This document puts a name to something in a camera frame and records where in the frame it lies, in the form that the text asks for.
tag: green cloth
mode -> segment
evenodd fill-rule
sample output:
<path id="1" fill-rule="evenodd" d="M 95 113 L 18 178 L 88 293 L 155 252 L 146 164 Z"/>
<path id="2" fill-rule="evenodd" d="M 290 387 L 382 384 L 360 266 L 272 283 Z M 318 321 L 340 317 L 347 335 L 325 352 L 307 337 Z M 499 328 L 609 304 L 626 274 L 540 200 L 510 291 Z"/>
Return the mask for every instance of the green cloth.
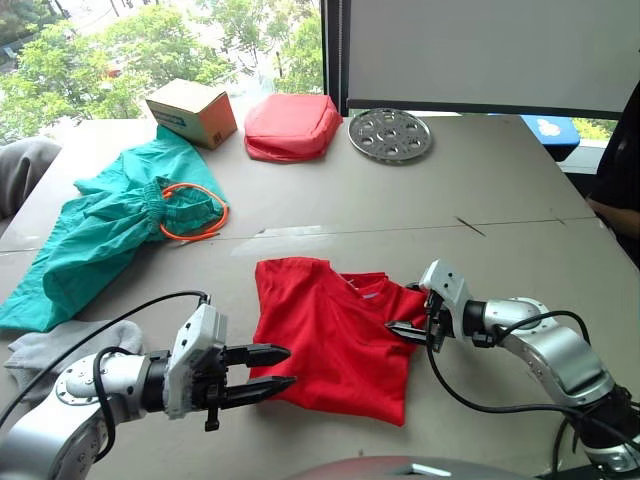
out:
<path id="1" fill-rule="evenodd" d="M 84 308 L 143 242 L 165 239 L 160 223 L 185 234 L 220 218 L 222 206 L 193 188 L 164 200 L 162 190 L 179 182 L 225 199 L 198 152 L 161 126 L 155 140 L 123 151 L 97 177 L 77 181 L 83 196 L 62 207 L 47 243 L 0 307 L 0 328 L 48 331 Z"/>

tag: red t-shirt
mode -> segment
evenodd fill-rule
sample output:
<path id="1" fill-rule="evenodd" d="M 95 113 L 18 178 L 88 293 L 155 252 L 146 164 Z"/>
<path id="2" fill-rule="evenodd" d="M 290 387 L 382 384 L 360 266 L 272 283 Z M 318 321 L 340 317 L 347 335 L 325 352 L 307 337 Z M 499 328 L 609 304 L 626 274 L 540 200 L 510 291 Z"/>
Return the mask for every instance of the red t-shirt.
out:
<path id="1" fill-rule="evenodd" d="M 256 343 L 274 343 L 291 357 L 251 369 L 251 378 L 293 375 L 274 398 L 325 412 L 404 424 L 409 356 L 415 346 L 384 326 L 392 320 L 422 326 L 426 294 L 384 273 L 338 274 L 326 260 L 259 262 L 260 322 Z"/>

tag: cardboard box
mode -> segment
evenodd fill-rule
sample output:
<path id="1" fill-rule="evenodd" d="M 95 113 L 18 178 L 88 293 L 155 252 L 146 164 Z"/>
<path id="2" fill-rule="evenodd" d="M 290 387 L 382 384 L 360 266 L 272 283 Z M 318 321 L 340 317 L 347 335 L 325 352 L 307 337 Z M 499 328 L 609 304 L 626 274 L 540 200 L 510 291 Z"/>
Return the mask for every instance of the cardboard box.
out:
<path id="1" fill-rule="evenodd" d="M 238 129 L 227 92 L 196 82 L 172 80 L 147 105 L 160 125 L 203 147 L 216 148 Z"/>

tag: person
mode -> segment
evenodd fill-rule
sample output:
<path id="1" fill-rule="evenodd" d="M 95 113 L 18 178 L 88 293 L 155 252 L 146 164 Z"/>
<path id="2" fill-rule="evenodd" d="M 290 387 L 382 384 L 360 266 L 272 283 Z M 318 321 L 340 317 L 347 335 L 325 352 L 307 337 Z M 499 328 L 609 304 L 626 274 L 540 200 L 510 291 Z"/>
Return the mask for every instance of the person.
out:
<path id="1" fill-rule="evenodd" d="M 0 236 L 60 152 L 44 137 L 0 147 Z"/>
<path id="2" fill-rule="evenodd" d="M 587 203 L 640 268 L 640 83 L 631 94 L 598 167 Z"/>

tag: gray cloth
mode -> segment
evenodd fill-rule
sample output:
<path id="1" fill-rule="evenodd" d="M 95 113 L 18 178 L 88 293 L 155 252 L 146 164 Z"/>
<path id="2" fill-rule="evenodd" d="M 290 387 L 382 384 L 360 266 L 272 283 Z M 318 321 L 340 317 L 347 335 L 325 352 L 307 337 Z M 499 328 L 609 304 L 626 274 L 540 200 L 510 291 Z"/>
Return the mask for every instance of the gray cloth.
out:
<path id="1" fill-rule="evenodd" d="M 44 137 L 25 138 L 0 147 L 0 219 L 20 209 L 60 148 Z"/>
<path id="2" fill-rule="evenodd" d="M 13 352 L 4 364 L 22 390 L 38 373 L 57 356 L 91 332 L 103 326 L 103 322 L 79 322 L 70 320 L 48 333 L 27 333 L 9 345 Z M 76 360 L 97 353 L 105 347 L 118 346 L 132 353 L 142 353 L 142 331 L 133 322 L 122 321 L 100 333 L 60 362 L 24 398 L 24 402 L 38 403 L 49 394 L 62 371 Z"/>

